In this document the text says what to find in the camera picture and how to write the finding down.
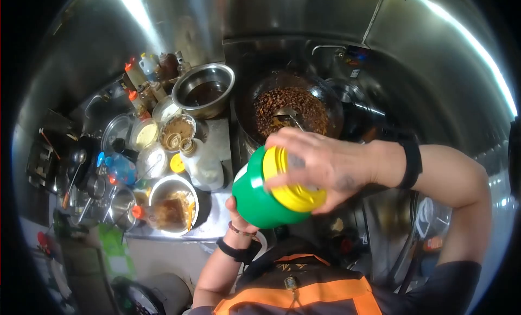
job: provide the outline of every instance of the hand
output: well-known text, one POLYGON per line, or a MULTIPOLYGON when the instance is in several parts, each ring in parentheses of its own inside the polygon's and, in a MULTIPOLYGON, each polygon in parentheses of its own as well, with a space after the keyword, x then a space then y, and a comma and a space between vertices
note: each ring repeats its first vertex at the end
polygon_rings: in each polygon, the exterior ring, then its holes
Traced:
POLYGON ((282 128, 266 140, 266 149, 284 147, 303 159, 305 168, 291 170, 271 178, 266 189, 283 185, 314 185, 327 192, 326 202, 313 211, 322 214, 357 193, 368 183, 375 182, 377 159, 369 145, 339 141, 300 129, 282 128))
POLYGON ((241 217, 241 215, 237 212, 237 204, 235 201, 235 197, 230 196, 226 200, 225 205, 226 205, 226 208, 230 211, 231 224, 235 228, 237 228, 238 230, 240 230, 242 232, 250 233, 250 234, 253 234, 254 232, 257 232, 259 230, 258 227, 255 227, 255 226, 249 224, 246 220, 244 220, 243 217, 241 217))

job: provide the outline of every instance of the green container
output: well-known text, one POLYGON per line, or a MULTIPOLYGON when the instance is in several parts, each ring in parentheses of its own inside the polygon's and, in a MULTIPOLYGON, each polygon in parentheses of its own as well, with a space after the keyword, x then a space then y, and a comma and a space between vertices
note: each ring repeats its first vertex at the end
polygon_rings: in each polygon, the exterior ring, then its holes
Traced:
POLYGON ((233 183, 232 194, 237 201, 237 211, 248 223, 263 229, 305 220, 311 212, 287 209, 272 194, 264 191, 262 161, 265 153, 264 146, 257 149, 246 165, 246 172, 233 183))

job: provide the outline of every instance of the black wristband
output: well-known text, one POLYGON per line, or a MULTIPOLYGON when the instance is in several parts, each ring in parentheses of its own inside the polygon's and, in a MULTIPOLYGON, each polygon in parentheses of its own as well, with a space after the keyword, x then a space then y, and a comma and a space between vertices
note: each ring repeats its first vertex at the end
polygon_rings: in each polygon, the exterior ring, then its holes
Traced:
POLYGON ((405 150, 405 158, 407 165, 405 166, 405 174, 402 182, 397 188, 410 189, 416 184, 418 176, 423 171, 421 167, 420 147, 412 140, 404 140, 398 142, 405 150))
POLYGON ((222 238, 219 238, 215 244, 228 256, 233 257, 235 262, 244 263, 249 265, 255 255, 259 252, 260 248, 257 245, 260 245, 255 240, 252 240, 252 243, 248 248, 245 249, 235 249, 228 246, 222 238))

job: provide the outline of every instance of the dark liquid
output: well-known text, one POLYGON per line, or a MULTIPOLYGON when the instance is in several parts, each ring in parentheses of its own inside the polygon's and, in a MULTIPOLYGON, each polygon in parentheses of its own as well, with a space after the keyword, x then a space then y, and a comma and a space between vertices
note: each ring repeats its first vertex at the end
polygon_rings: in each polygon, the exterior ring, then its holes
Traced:
POLYGON ((188 93, 183 104, 189 107, 202 106, 211 103, 223 95, 228 86, 219 81, 210 81, 199 84, 188 93))

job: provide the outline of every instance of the beaded bracelet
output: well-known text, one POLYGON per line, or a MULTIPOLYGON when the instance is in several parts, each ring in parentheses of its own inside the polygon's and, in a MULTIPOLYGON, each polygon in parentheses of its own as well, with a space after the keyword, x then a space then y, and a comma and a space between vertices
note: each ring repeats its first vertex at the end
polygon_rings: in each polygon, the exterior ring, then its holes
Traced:
POLYGON ((228 227, 233 230, 235 233, 237 234, 242 234, 243 236, 255 236, 257 234, 257 231, 254 232, 253 234, 250 234, 250 233, 245 233, 244 231, 240 231, 239 229, 235 228, 232 224, 231 224, 231 221, 228 222, 228 227))

